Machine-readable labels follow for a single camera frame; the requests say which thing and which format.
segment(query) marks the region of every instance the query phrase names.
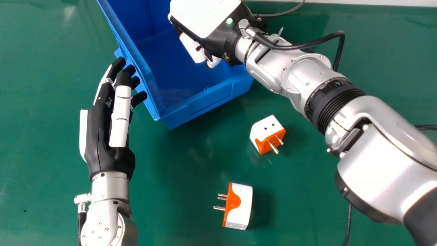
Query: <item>robotic hand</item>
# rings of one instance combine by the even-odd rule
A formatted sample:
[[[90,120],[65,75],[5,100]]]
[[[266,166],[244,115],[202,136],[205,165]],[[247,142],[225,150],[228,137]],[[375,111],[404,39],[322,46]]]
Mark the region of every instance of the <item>robotic hand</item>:
[[[78,195],[79,246],[134,246],[138,233],[129,206],[135,155],[129,149],[132,110],[147,98],[132,65],[118,58],[102,77],[90,110],[80,111],[80,154],[88,164],[91,193]]]
[[[355,208],[404,224],[419,246],[437,246],[437,148],[425,135],[324,55],[301,51],[310,46],[267,34],[241,0],[172,0],[168,18],[195,62],[244,64],[314,124],[340,159],[335,182]]]

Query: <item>green table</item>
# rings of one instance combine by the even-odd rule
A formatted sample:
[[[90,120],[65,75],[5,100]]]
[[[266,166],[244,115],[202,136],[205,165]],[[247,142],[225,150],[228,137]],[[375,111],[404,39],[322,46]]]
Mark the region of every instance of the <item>green table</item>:
[[[306,4],[269,25],[270,32],[285,26],[283,36],[295,42],[344,30],[340,72],[412,123],[437,123],[437,9]],[[335,47],[316,51],[332,59]],[[0,2],[0,245],[76,244],[73,198],[90,191],[79,110],[92,104],[116,48],[94,1]],[[250,127],[271,114],[287,129],[285,145],[279,155],[259,156]],[[130,133],[138,245],[341,244],[347,202],[334,184],[337,159],[287,99],[258,83],[174,130],[139,106]],[[229,182],[254,188],[247,231],[222,228],[223,213],[212,209]],[[350,245],[412,244],[404,227],[355,211]]]

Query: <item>blue plastic container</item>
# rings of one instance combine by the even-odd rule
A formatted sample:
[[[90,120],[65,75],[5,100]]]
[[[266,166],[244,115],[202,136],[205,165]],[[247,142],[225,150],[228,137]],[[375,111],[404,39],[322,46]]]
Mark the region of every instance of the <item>blue plastic container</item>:
[[[167,19],[170,0],[97,0],[119,49],[133,64],[149,95],[144,102],[155,121],[173,129],[249,90],[244,66],[222,61],[214,69],[195,64]]]

